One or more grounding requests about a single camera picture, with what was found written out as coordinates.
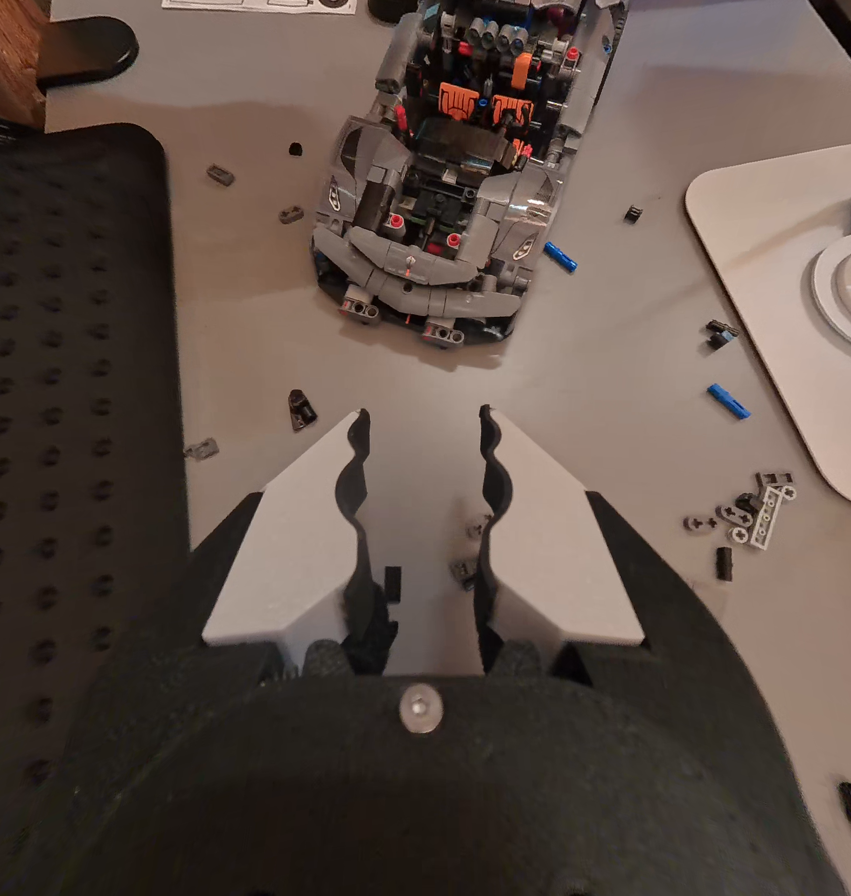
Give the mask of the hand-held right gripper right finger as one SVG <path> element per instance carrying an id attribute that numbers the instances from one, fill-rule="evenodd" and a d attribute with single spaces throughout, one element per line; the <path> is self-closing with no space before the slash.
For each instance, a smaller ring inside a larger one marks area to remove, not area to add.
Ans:
<path id="1" fill-rule="evenodd" d="M 543 668 L 569 644 L 643 644 L 586 487 L 500 410 L 478 416 L 490 510 L 473 594 L 483 668 L 509 643 L 531 645 Z"/>

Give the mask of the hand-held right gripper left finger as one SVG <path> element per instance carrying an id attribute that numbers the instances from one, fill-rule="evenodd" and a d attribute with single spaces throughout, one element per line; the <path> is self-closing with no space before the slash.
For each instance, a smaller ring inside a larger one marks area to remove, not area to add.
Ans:
<path id="1" fill-rule="evenodd" d="M 366 409 L 350 412 L 271 480 L 202 630 L 209 646 L 276 644 L 301 666 L 319 640 L 364 640 L 372 567 L 356 515 L 366 499 Z"/>

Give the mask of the grey lego car model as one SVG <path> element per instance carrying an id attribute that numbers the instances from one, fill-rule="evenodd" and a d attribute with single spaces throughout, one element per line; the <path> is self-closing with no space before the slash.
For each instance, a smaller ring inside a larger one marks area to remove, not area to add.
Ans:
<path id="1" fill-rule="evenodd" d="M 513 331 L 630 2 L 403 2 L 314 214 L 343 315 L 444 349 Z"/>

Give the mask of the group of small grey lego pieces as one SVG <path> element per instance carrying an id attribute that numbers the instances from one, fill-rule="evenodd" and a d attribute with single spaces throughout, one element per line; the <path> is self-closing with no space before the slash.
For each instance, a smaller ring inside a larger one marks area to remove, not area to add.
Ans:
<path id="1" fill-rule="evenodd" d="M 481 513 L 465 524 L 462 552 L 459 556 L 455 556 L 449 565 L 454 581 L 465 591 L 471 591 L 475 588 L 482 540 L 492 520 L 493 514 Z"/>

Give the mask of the cluster of small lego connectors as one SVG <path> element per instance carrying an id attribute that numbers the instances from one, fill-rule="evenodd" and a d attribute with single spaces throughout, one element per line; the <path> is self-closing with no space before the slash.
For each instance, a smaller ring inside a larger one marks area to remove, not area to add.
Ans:
<path id="1" fill-rule="evenodd" d="M 724 583 L 733 581 L 733 548 L 767 550 L 779 512 L 797 497 L 795 475 L 790 471 L 758 472 L 755 478 L 754 492 L 717 505 L 711 515 L 688 514 L 682 519 L 683 529 L 692 535 L 724 534 L 726 544 L 716 549 L 714 561 L 716 578 Z"/>

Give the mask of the black office chair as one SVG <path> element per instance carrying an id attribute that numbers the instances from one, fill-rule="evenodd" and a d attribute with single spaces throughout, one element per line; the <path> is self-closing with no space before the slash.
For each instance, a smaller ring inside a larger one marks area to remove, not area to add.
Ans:
<path id="1" fill-rule="evenodd" d="M 51 21 L 41 30 L 38 88 L 45 93 L 115 78 L 133 65 L 139 50 L 133 29 L 114 17 Z"/>

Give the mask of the white rounded base plate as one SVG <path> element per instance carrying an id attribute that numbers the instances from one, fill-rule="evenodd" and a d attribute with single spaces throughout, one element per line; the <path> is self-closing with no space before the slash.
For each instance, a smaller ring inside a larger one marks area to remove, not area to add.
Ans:
<path id="1" fill-rule="evenodd" d="M 685 205 L 827 483 L 851 502 L 851 344 L 823 319 L 812 268 L 851 233 L 851 143 L 708 171 Z"/>

